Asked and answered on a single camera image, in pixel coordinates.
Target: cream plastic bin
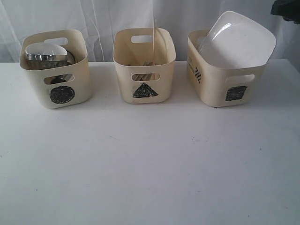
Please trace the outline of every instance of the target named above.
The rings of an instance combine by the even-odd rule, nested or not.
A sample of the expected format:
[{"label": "cream plastic bin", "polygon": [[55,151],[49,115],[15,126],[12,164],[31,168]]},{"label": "cream plastic bin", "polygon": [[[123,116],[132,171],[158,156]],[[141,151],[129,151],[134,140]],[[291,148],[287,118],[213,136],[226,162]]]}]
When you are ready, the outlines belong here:
[{"label": "cream plastic bin", "polygon": [[[56,38],[68,40],[68,43],[62,47],[73,54],[75,64],[44,70],[30,70],[25,58],[26,47]],[[38,100],[46,108],[54,109],[78,104],[88,100],[92,95],[88,53],[83,36],[78,30],[58,30],[29,36],[24,40],[21,49],[20,66],[26,73]],[[66,82],[51,84],[49,81],[57,76],[70,79]]]},{"label": "cream plastic bin", "polygon": [[209,30],[196,30],[188,35],[187,75],[200,99],[207,105],[222,107],[240,105],[250,100],[265,66],[226,69],[207,63],[197,51],[197,40]]},{"label": "cream plastic bin", "polygon": [[[157,103],[170,96],[176,51],[169,32],[156,28],[154,66],[141,66],[152,62],[153,42],[131,41],[133,36],[152,34],[152,28],[137,28],[119,31],[115,36],[113,60],[121,96],[128,103]],[[140,74],[155,74],[155,80],[134,81],[133,76]]]}]

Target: white tabletop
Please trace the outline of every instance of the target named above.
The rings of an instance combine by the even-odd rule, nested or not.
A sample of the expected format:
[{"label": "white tabletop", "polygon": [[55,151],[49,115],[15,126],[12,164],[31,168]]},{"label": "white tabletop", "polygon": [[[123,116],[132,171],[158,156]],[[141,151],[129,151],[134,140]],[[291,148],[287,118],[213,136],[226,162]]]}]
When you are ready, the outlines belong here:
[{"label": "white tabletop", "polygon": [[271,60],[251,102],[203,104],[177,62],[170,98],[131,105],[113,63],[94,95],[43,108],[1,63],[1,225],[300,223],[300,74]]}]

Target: checkered pattern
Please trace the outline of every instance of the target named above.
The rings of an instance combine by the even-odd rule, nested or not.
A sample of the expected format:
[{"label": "checkered pattern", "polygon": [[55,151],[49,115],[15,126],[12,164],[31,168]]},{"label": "checkered pattern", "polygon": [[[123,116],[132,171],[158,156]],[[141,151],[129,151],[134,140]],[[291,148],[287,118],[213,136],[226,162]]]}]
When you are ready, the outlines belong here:
[{"label": "checkered pattern", "polygon": [[195,70],[195,77],[197,78],[197,81],[200,83],[200,81],[201,81],[201,74],[200,74],[200,71],[198,70],[197,67],[196,67],[196,70]]}]

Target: white curtain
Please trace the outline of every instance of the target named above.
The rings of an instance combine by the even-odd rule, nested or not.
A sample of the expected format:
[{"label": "white curtain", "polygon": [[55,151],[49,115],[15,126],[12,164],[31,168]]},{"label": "white curtain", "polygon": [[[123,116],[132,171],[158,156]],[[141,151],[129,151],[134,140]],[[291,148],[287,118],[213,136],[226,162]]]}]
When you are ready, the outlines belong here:
[{"label": "white curtain", "polygon": [[270,14],[274,0],[0,0],[0,62],[19,61],[32,34],[80,30],[89,61],[112,61],[113,37],[126,28],[156,25],[168,30],[177,60],[186,60],[187,35],[211,28],[225,11],[241,13],[273,32],[273,58],[288,59],[300,71],[300,25]]}]

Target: black triangle label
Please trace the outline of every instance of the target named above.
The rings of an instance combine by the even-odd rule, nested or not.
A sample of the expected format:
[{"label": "black triangle label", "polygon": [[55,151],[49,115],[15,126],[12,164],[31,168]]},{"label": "black triangle label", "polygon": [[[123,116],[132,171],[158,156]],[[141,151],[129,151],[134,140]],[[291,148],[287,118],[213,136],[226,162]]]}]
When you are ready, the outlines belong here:
[{"label": "black triangle label", "polygon": [[148,84],[142,83],[141,86],[136,89],[136,91],[133,94],[134,98],[149,98],[149,97],[154,97],[157,96],[158,94],[151,88],[149,87]]}]

